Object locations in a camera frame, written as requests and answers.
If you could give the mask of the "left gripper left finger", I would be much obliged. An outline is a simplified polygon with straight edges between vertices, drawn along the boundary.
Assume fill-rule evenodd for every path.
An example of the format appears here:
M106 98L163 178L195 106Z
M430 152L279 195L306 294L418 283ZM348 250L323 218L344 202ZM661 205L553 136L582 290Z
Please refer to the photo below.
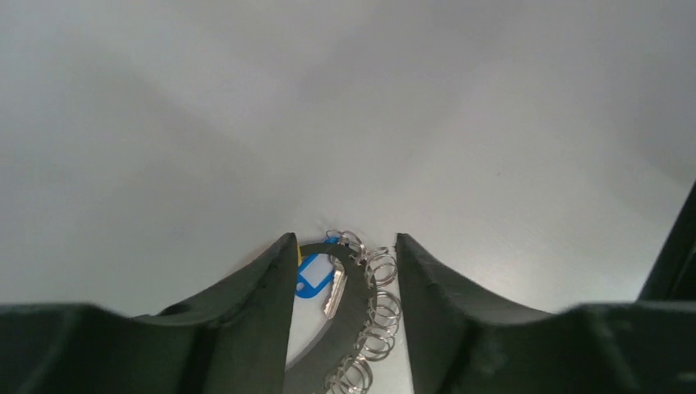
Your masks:
M279 393L298 245L259 257L158 314L97 305L1 308L4 393Z

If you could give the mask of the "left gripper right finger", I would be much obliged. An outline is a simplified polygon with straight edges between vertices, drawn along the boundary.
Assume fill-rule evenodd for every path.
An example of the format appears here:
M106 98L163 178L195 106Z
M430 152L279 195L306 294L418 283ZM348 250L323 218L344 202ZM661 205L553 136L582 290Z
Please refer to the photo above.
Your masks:
M557 314L460 275L396 238L417 393L692 393L692 302L581 304Z

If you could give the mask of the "blue key tag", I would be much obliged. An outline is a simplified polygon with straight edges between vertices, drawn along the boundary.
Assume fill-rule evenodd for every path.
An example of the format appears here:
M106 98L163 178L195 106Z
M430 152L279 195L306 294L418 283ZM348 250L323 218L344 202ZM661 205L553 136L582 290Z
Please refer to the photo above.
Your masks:
M329 236L320 244L300 247L295 297L316 304L321 300L326 320L335 318L347 281L345 265L332 248L338 240Z

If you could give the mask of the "metal keyring with yellow tip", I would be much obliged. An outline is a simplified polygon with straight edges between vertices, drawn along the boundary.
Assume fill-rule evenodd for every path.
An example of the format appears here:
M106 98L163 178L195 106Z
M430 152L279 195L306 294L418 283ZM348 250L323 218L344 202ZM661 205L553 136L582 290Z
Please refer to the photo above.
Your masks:
M328 231L319 243L300 246L298 270L317 258L332 266L323 303L321 333L286 367L285 393L368 393L374 363L396 345L401 300L388 287L396 280L396 257L389 247L369 248L352 231Z

